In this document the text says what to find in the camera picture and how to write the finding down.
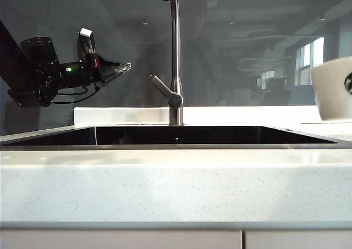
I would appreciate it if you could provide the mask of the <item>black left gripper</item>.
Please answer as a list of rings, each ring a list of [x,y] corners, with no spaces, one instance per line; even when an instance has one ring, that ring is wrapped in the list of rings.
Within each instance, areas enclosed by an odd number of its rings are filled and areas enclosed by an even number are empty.
[[[110,83],[129,71],[131,63],[115,62],[102,56],[99,56],[99,58],[98,56],[85,56],[82,67],[82,83],[84,85],[94,84],[102,86],[101,83]]]

